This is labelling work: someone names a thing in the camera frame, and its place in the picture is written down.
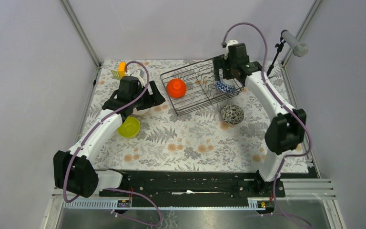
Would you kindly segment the blue patterned bowl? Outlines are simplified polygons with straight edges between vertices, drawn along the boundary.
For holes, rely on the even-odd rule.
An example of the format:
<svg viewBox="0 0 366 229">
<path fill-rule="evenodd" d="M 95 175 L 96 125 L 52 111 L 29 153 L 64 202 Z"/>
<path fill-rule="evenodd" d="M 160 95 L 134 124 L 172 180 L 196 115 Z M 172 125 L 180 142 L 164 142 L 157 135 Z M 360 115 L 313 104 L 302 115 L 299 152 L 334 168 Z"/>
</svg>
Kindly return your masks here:
<svg viewBox="0 0 366 229">
<path fill-rule="evenodd" d="M 221 80 L 215 82 L 215 87 L 219 92 L 224 94 L 230 94 L 235 90 L 235 86 Z"/>
</svg>

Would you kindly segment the orange plastic bowl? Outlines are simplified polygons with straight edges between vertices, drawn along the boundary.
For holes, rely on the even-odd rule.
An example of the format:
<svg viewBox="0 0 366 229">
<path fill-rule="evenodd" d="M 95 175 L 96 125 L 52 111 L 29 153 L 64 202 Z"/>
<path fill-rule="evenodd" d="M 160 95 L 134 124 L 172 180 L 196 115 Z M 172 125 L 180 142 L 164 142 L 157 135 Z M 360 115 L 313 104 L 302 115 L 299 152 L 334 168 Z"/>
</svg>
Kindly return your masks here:
<svg viewBox="0 0 366 229">
<path fill-rule="evenodd" d="M 171 98 L 181 98 L 187 91 L 186 83 L 181 79 L 171 79 L 166 85 L 166 91 Z"/>
</svg>

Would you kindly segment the yellow plastic bowl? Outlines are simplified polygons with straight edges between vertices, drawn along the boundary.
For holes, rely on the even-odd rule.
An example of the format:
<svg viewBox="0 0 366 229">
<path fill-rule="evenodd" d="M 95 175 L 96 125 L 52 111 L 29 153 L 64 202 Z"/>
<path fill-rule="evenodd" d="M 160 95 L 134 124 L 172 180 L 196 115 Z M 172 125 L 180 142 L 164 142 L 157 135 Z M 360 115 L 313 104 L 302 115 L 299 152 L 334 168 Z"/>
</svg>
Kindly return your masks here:
<svg viewBox="0 0 366 229">
<path fill-rule="evenodd" d="M 120 136 L 125 138 L 134 138 L 139 134 L 141 129 L 140 121 L 135 117 L 128 117 L 123 124 L 117 129 Z"/>
</svg>

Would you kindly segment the wire dish rack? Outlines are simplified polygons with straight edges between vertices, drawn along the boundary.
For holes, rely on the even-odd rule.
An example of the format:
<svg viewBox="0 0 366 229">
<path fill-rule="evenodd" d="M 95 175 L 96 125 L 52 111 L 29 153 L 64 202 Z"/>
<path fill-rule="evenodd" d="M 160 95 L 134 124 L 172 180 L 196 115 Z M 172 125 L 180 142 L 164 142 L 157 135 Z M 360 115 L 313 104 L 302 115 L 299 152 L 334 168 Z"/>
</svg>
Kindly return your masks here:
<svg viewBox="0 0 366 229">
<path fill-rule="evenodd" d="M 168 96 L 177 116 L 231 99 L 242 92 L 244 86 L 238 80 L 223 78 L 221 80 L 227 85 L 227 90 L 220 91 L 213 66 L 213 60 L 210 58 L 168 70 L 160 75 L 164 88 L 173 79 L 180 79 L 186 84 L 186 93 L 183 97 Z"/>
</svg>

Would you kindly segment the pink patterned bowl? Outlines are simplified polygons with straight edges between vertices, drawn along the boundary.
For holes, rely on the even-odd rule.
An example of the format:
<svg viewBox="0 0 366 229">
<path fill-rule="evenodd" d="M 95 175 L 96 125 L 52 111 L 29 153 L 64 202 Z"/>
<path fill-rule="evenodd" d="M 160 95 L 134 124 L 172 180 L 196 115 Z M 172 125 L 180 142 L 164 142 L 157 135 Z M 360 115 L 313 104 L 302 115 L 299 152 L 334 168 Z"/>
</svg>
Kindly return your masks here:
<svg viewBox="0 0 366 229">
<path fill-rule="evenodd" d="M 235 104 L 228 104 L 221 108 L 220 116 L 229 125 L 237 125 L 244 120 L 244 111 Z"/>
</svg>

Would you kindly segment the beige ceramic bowl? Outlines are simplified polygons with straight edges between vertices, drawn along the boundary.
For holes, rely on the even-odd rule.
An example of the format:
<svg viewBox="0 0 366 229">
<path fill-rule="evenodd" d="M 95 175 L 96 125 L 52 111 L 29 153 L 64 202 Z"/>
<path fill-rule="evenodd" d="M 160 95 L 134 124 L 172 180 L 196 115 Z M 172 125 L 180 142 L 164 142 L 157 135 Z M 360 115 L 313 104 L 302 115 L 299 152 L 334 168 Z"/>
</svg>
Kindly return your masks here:
<svg viewBox="0 0 366 229">
<path fill-rule="evenodd" d="M 133 114 L 134 115 L 143 115 L 148 111 L 149 111 L 149 109 L 138 110 L 137 108 L 134 108 Z"/>
</svg>

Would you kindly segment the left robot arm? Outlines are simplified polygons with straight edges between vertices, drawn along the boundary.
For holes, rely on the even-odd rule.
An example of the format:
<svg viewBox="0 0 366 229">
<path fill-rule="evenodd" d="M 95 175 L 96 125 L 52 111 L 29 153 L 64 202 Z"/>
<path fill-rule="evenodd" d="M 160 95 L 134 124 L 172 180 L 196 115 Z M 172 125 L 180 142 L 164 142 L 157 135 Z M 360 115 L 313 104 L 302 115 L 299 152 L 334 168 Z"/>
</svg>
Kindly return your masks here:
<svg viewBox="0 0 366 229">
<path fill-rule="evenodd" d="M 138 77 L 123 77 L 88 132 L 67 151 L 59 150 L 54 155 L 55 186 L 84 198 L 108 188 L 117 196 L 125 195 L 129 184 L 123 180 L 123 174 L 113 169 L 95 170 L 91 160 L 134 110 L 149 109 L 164 102 L 155 81 L 142 85 Z"/>
</svg>

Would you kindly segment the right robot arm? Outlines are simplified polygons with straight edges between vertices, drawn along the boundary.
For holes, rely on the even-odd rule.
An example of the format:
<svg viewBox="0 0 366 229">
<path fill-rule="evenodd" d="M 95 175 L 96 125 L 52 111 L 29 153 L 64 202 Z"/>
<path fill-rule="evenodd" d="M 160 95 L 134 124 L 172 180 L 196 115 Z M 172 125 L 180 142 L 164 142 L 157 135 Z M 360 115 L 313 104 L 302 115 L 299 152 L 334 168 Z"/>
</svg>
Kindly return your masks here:
<svg viewBox="0 0 366 229">
<path fill-rule="evenodd" d="M 273 191 L 272 181 L 279 176 L 281 163 L 303 142 L 306 113 L 296 110 L 279 94 L 267 77 L 264 66 L 251 62 L 244 43 L 236 40 L 223 42 L 225 53 L 213 58 L 216 88 L 232 92 L 228 80 L 236 80 L 250 90 L 268 114 L 269 127 L 264 135 L 268 151 L 258 170 L 260 180 L 254 184 L 256 194 L 265 197 Z"/>
</svg>

